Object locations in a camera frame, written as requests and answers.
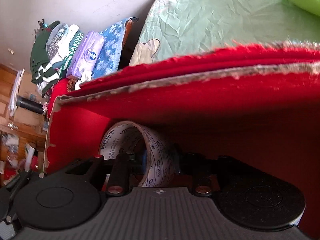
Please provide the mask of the white printed tape roll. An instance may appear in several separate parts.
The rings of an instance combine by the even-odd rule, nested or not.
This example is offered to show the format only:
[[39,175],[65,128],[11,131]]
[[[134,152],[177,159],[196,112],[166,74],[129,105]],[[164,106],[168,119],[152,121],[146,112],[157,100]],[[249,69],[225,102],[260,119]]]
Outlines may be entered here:
[[101,141],[99,154],[108,160],[126,152],[135,156],[133,181],[139,187],[164,187],[176,173],[176,164],[162,137],[132,121],[113,125]]

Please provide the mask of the large red cardboard box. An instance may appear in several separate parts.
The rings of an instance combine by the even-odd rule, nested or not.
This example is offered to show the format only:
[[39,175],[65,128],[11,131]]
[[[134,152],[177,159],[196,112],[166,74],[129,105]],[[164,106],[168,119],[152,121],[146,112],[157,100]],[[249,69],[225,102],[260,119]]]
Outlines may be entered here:
[[319,238],[319,44],[274,42],[129,66],[58,96],[46,171],[98,153],[132,121],[183,152],[231,155],[301,189],[304,233]]

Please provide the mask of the red glasses case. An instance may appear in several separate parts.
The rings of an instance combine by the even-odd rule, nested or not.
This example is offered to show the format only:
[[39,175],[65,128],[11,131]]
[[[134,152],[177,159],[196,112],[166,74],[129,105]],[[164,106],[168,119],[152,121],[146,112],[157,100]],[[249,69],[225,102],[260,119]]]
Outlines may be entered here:
[[67,89],[68,83],[69,83],[69,79],[64,78],[64,79],[61,79],[57,84],[53,86],[53,90],[48,103],[48,115],[50,115],[53,109],[53,104],[55,99],[58,96],[66,95],[68,93],[68,89]]

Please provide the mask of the blue checkered towel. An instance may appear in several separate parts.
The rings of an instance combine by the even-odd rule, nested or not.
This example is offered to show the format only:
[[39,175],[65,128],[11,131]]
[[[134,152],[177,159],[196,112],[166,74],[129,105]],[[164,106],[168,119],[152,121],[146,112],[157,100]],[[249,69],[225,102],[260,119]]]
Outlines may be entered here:
[[104,38],[104,44],[92,70],[92,80],[118,71],[125,34],[130,32],[126,28],[137,21],[137,17],[125,18],[100,32]]

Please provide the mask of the purple tissue pack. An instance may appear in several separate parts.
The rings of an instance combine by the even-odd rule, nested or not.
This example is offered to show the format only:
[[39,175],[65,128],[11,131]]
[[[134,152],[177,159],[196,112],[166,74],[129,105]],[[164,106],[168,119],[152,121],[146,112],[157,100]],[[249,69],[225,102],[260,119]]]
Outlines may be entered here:
[[104,37],[95,31],[89,31],[73,55],[66,77],[78,80],[84,73],[91,75],[103,45]]

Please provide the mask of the folded green striped clothes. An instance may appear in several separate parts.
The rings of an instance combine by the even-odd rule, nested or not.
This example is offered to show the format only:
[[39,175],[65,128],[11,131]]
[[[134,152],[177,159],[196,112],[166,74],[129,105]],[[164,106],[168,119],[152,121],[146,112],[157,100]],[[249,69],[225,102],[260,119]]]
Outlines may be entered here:
[[42,97],[49,97],[52,88],[66,77],[84,33],[78,25],[60,21],[50,25],[41,21],[39,25],[30,54],[31,82]]

